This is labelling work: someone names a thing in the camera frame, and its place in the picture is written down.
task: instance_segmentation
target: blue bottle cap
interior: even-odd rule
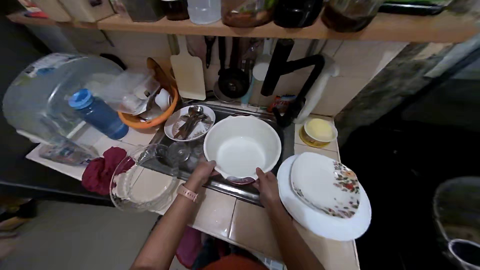
[[[68,105],[75,110],[80,110],[92,104],[93,96],[88,89],[80,89],[68,99]]]

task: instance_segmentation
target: hand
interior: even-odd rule
[[[214,160],[207,161],[205,157],[201,157],[198,160],[197,167],[188,178],[185,187],[193,192],[197,192],[197,189],[208,181],[209,176],[218,174],[217,171],[214,171],[215,166],[216,162]]]
[[[267,210],[282,206],[278,193],[278,180],[272,172],[264,173],[262,169],[256,169],[258,179],[253,186],[260,191],[260,202]]]

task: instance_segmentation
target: wooden shelf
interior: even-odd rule
[[[12,22],[26,25],[57,25],[101,30],[149,32],[180,35],[226,37],[278,37],[340,40],[377,40],[406,42],[463,42],[480,29],[475,20],[467,16],[454,16],[443,12],[437,16],[410,16],[379,13],[372,23],[357,33],[338,33],[325,27],[320,19],[314,25],[301,29],[287,29],[273,22],[255,28],[235,28],[218,21],[209,25],[195,25],[189,20],[169,21],[163,18],[155,23],[134,23],[114,15],[96,23],[58,23],[50,19],[28,18],[21,12],[7,16]]]

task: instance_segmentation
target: person's left hand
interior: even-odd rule
[[[190,176],[189,181],[192,179],[199,181],[201,184],[205,184],[208,181],[209,176],[218,174],[218,172],[214,170],[215,166],[215,160],[207,161],[205,157],[201,157],[200,160],[198,160],[197,167]]]

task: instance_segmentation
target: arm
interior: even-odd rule
[[[215,161],[201,161],[184,186],[197,193],[199,188],[206,183],[215,164]],[[160,219],[160,222],[150,233],[130,269],[169,269],[183,236],[185,226],[190,221],[196,207],[197,204],[187,197],[177,196],[165,215]]]
[[[288,269],[324,270],[315,254],[293,226],[278,194],[278,182],[271,172],[257,168],[258,180],[253,184],[260,191],[260,201],[268,212],[275,239]]]

